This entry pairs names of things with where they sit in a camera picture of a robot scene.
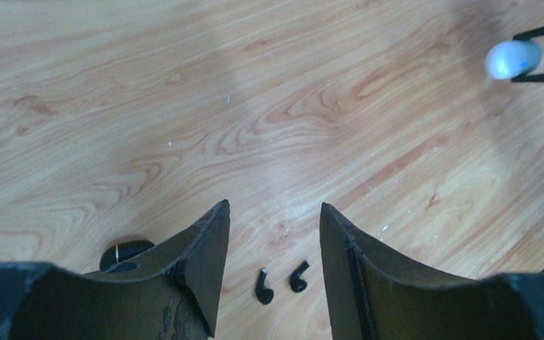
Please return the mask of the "black earbud charging case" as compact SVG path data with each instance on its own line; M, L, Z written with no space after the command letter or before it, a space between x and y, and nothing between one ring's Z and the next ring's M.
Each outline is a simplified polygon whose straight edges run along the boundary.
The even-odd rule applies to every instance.
M115 244L104 251L99 262L99 270L106 273L131 271L137 267L130 259L154 247L148 240L133 240Z

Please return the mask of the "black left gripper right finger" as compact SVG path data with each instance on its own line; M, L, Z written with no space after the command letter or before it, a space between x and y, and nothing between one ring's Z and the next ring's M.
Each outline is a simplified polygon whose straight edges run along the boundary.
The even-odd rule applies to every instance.
M328 203L319 239L334 339L544 339L544 272L455 276L399 253Z

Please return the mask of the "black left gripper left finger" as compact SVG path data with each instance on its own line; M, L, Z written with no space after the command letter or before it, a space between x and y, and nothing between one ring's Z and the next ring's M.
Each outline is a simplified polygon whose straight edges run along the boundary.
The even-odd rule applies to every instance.
M0 262L0 339L208 339L230 234L221 200L190 227L106 271Z

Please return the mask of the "white earbud charging case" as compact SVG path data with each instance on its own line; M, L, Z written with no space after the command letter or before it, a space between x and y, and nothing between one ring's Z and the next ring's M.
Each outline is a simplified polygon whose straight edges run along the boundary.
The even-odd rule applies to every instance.
M513 79L536 70L543 49L534 40L510 40L495 45L487 54L485 69L493 79Z

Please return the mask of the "black earbud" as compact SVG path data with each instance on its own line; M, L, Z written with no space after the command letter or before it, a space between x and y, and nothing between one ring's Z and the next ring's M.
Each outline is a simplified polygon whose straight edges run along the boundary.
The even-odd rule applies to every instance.
M303 261L289 277L290 288L294 293L301 293L307 288L307 281L301 278L303 273L310 267L308 261Z
M260 270L255 287L256 299L262 305L269 305L274 298L274 291L265 286L267 273L268 271L265 268Z

